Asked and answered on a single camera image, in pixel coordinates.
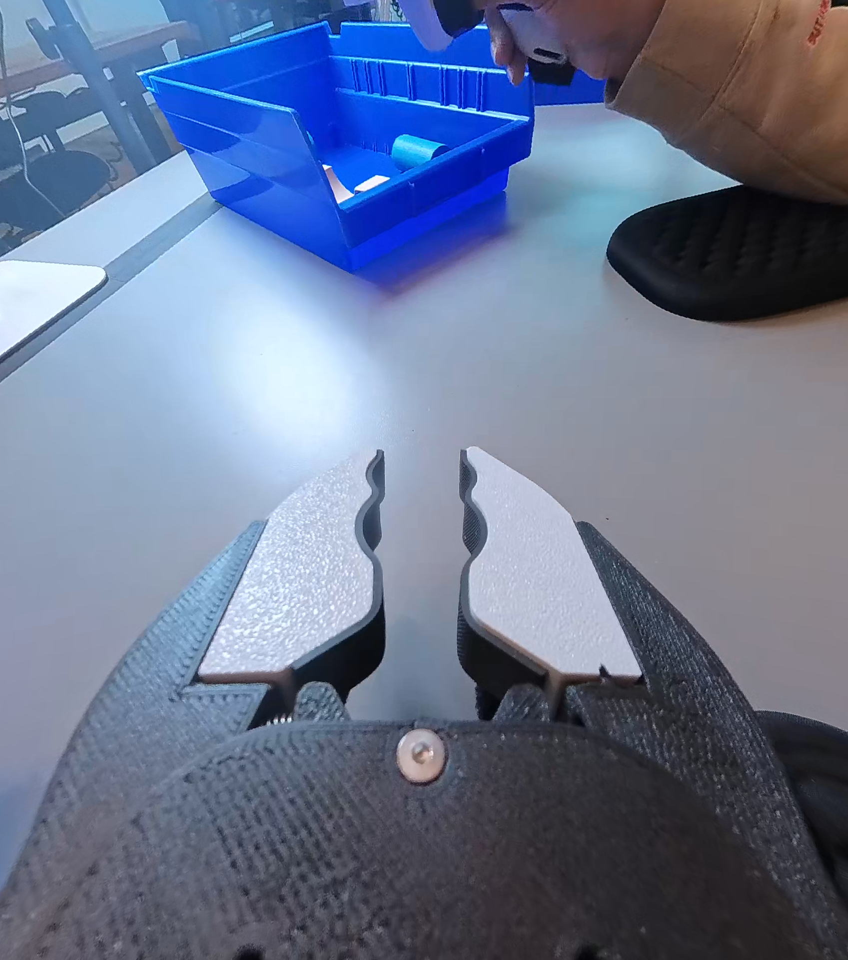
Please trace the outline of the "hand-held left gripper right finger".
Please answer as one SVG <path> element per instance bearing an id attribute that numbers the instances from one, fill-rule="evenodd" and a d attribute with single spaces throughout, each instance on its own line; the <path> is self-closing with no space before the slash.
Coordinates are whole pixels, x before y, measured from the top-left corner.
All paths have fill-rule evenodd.
<path id="1" fill-rule="evenodd" d="M 462 537 L 457 656 L 491 716 L 507 692 L 541 691 L 554 716 L 565 691 L 640 684 L 622 615 L 570 512 L 480 447 L 459 458 Z"/>

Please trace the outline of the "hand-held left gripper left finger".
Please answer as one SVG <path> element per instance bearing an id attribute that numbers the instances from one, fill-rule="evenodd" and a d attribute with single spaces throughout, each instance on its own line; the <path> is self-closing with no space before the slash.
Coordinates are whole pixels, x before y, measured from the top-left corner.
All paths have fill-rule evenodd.
<path id="1" fill-rule="evenodd" d="M 263 522 L 197 666 L 202 689 L 263 693 L 250 728 L 289 721 L 310 683 L 345 703 L 381 665 L 383 496 L 384 453 L 360 450 Z"/>

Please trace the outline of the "blue wooden cylinder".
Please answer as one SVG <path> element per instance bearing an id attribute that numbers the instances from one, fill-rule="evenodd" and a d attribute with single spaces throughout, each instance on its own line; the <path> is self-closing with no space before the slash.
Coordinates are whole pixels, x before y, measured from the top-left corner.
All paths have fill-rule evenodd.
<path id="1" fill-rule="evenodd" d="M 440 158 L 449 150 L 446 144 L 405 133 L 394 139 L 390 155 L 396 168 L 404 173 Z"/>

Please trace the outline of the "blue plastic bin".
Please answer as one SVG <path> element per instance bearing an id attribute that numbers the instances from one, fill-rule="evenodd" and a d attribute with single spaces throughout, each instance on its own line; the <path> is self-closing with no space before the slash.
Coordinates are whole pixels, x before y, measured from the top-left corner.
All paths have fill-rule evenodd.
<path id="1" fill-rule="evenodd" d="M 426 51 L 406 25 L 321 22 L 140 79 L 218 203 L 354 272 L 502 194 L 529 156 L 532 83 L 469 58 Z M 404 134 L 450 150 L 402 173 Z M 390 180 L 337 204 L 324 164 L 353 193 Z"/>

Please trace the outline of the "person's right hand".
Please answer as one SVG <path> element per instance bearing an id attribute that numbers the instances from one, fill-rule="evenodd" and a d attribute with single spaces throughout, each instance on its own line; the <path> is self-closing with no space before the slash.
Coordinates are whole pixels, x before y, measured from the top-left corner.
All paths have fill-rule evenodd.
<path id="1" fill-rule="evenodd" d="M 664 1 L 529 1 L 557 34 L 574 66 L 596 79 L 621 81 L 659 19 Z M 526 75 L 526 56 L 513 39 L 499 3 L 485 2 L 492 57 L 514 86 Z"/>

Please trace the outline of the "black office chair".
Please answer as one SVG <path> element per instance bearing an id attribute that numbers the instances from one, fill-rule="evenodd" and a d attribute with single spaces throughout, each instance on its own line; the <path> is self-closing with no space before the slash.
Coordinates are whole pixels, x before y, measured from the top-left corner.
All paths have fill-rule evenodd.
<path id="1" fill-rule="evenodd" d="M 59 130 L 78 116 L 75 102 L 58 92 L 33 92 L 0 111 L 0 231 L 14 244 L 79 210 L 108 184 L 112 168 L 82 150 L 69 150 Z M 6 240 L 0 236 L 0 254 Z"/>

